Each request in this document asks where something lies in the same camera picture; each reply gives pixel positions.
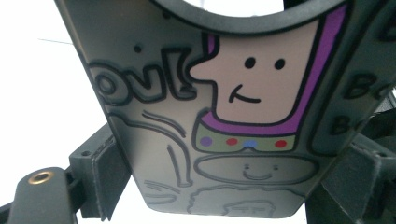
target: white background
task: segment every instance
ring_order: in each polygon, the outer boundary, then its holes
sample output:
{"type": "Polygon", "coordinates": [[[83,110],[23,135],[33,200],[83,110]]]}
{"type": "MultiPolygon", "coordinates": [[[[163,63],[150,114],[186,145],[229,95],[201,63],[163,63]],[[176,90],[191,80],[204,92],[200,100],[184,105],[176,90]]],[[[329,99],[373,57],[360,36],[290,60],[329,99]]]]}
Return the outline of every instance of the white background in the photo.
{"type": "MultiPolygon", "coordinates": [[[[106,120],[52,1],[0,3],[0,57],[0,205],[3,205],[13,201],[15,188],[25,175],[51,166],[67,168],[69,154],[106,120]]],[[[111,223],[136,221],[306,223],[304,208],[287,219],[154,212],[146,207],[131,179],[111,223]]],[[[78,222],[101,223],[99,219],[81,217],[78,222]]]]}

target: smiling face drawing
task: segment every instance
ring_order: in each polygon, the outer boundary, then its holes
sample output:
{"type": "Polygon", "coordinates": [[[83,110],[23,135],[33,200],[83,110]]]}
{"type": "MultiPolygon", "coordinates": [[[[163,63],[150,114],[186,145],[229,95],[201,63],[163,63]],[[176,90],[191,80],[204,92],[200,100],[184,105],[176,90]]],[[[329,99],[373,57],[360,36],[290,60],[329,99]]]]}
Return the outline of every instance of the smiling face drawing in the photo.
{"type": "Polygon", "coordinates": [[[286,119],[298,96],[318,21],[275,35],[221,37],[219,52],[190,74],[216,82],[213,111],[237,123],[271,124],[286,119]]]}

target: purple outline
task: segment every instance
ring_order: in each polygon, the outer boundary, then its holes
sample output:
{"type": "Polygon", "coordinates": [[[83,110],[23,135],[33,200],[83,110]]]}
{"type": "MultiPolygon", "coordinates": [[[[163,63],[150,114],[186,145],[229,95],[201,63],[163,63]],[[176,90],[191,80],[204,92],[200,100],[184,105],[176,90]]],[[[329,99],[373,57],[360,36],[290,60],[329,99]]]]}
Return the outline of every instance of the purple outline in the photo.
{"type": "MultiPolygon", "coordinates": [[[[329,58],[330,52],[332,51],[332,46],[334,44],[335,38],[341,29],[344,17],[346,15],[347,6],[341,6],[335,11],[331,12],[327,17],[323,27],[323,32],[318,44],[317,57],[312,65],[309,78],[305,85],[305,90],[301,101],[293,114],[293,116],[286,120],[285,122],[275,125],[275,126],[253,126],[253,125],[240,125],[224,123],[217,120],[212,112],[204,115],[202,121],[208,126],[215,128],[218,131],[225,133],[245,133],[245,134],[284,134],[284,133],[295,133],[297,132],[298,125],[300,123],[301,117],[308,105],[311,94],[318,82],[320,74],[323,67],[329,58]]],[[[209,52],[213,48],[211,46],[212,40],[209,38],[209,52]]]]}

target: gray plastic panel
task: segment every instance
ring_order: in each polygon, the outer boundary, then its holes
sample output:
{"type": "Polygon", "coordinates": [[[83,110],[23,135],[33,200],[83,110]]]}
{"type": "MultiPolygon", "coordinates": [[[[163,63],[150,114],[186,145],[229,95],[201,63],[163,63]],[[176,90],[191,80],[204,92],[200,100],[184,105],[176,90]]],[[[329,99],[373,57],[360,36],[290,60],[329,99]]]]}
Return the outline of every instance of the gray plastic panel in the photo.
{"type": "Polygon", "coordinates": [[[343,133],[345,126],[368,118],[393,85],[396,69],[366,56],[396,64],[387,28],[395,2],[308,1],[254,19],[290,23],[261,30],[253,23],[245,32],[235,27],[248,19],[220,27],[221,16],[200,12],[205,18],[194,23],[155,2],[57,1],[147,205],[184,214],[293,215],[356,134],[343,133]],[[357,49],[366,50],[359,59],[357,49]],[[347,72],[349,63],[355,72],[347,72]],[[375,75],[357,76],[367,72],[375,75]],[[374,82],[375,97],[343,98],[374,82]]]}

